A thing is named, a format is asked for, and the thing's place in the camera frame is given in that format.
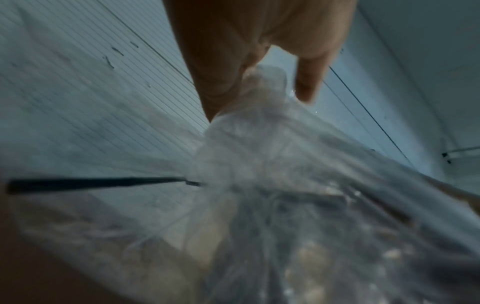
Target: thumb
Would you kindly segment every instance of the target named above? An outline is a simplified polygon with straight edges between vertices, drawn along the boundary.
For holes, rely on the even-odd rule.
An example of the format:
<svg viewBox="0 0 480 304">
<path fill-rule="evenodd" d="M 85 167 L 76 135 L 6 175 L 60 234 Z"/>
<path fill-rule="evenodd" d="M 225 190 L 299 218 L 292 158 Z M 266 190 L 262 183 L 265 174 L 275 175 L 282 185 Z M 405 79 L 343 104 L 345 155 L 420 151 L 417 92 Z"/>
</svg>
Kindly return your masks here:
<svg viewBox="0 0 480 304">
<path fill-rule="evenodd" d="M 327 74 L 332 56 L 324 53 L 315 58 L 300 58 L 296 70 L 295 93 L 303 102 L 309 103 L 315 97 L 320 81 Z"/>
</svg>

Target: plastic bag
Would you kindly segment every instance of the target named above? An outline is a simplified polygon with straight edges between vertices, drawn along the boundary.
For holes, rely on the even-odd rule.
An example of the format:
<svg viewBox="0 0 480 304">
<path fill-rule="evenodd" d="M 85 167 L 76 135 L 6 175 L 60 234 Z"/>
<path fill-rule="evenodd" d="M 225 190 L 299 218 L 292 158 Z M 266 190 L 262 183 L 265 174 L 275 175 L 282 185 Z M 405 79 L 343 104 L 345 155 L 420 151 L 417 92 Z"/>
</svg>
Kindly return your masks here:
<svg viewBox="0 0 480 304">
<path fill-rule="evenodd" d="M 3 178 L 201 185 L 12 198 L 39 245 L 146 303 L 478 301 L 476 215 L 290 100 L 281 70 L 247 75 L 202 136 L 21 14 L 0 66 Z"/>
</svg>

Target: hand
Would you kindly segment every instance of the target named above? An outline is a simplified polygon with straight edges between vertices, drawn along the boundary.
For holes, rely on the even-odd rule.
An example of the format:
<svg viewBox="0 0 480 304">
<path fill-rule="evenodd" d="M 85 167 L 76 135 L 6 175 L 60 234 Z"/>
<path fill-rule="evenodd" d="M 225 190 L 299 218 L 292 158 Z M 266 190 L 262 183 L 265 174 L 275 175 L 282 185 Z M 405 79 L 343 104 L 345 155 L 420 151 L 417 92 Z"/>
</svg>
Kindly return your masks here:
<svg viewBox="0 0 480 304">
<path fill-rule="evenodd" d="M 299 57 L 295 91 L 309 102 L 345 41 L 357 0 L 164 0 L 208 120 L 235 100 L 244 71 L 270 45 Z"/>
</svg>

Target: black wire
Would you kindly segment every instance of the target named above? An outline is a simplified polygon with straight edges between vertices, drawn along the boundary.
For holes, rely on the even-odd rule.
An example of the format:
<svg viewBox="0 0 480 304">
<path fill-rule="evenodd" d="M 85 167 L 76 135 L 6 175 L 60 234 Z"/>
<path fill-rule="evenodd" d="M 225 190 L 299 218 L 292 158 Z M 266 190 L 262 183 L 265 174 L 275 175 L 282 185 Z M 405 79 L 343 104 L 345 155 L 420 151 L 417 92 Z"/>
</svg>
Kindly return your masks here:
<svg viewBox="0 0 480 304">
<path fill-rule="evenodd" d="M 6 192 L 10 195 L 16 195 L 99 188 L 132 187 L 176 182 L 184 182 L 189 186 L 200 186 L 200 183 L 189 181 L 184 177 L 42 178 L 11 180 L 6 186 Z"/>
</svg>

